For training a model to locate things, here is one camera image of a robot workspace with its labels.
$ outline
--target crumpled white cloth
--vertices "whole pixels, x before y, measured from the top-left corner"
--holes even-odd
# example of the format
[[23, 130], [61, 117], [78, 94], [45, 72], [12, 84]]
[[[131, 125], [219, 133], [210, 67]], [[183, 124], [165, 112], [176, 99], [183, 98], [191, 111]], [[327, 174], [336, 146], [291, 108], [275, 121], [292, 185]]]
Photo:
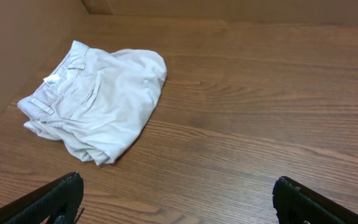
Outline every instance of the crumpled white cloth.
[[68, 152], [97, 165], [113, 163], [138, 137], [167, 75], [159, 54], [107, 53], [74, 41], [60, 65], [18, 103], [38, 136], [63, 140]]

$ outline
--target white garment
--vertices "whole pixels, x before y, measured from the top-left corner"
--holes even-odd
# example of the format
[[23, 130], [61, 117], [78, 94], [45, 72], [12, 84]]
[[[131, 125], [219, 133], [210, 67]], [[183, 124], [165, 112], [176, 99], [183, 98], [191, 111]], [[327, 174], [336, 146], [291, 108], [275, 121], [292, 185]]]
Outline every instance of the white garment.
[[74, 41], [60, 65], [18, 103], [37, 135], [63, 140], [68, 152], [113, 163], [138, 137], [157, 105], [167, 68], [159, 54], [109, 54]]

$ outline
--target clothing label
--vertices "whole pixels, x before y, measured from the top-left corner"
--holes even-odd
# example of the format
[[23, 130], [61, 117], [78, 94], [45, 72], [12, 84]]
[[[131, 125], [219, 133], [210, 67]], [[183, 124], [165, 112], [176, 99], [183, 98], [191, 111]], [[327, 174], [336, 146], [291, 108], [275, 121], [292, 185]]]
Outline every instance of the clothing label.
[[53, 74], [48, 76], [47, 78], [44, 78], [44, 82], [46, 82], [48, 85], [53, 85], [57, 81], [59, 81], [60, 75], [59, 74]]

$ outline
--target wooden surface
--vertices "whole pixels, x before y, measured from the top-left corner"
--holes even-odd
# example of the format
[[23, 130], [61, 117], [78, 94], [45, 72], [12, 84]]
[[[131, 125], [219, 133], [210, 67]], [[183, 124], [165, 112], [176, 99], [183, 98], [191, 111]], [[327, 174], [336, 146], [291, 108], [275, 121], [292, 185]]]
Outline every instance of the wooden surface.
[[91, 14], [358, 25], [353, 0], [82, 0]]
[[0, 113], [85, 14], [78, 0], [0, 1]]
[[[114, 165], [22, 127], [17, 102], [73, 39], [155, 50], [168, 67], [155, 112]], [[137, 211], [157, 208], [158, 223], [277, 223], [281, 175], [358, 213], [358, 27], [89, 16], [0, 117], [0, 206], [72, 170], [85, 179], [84, 223], [144, 223]]]

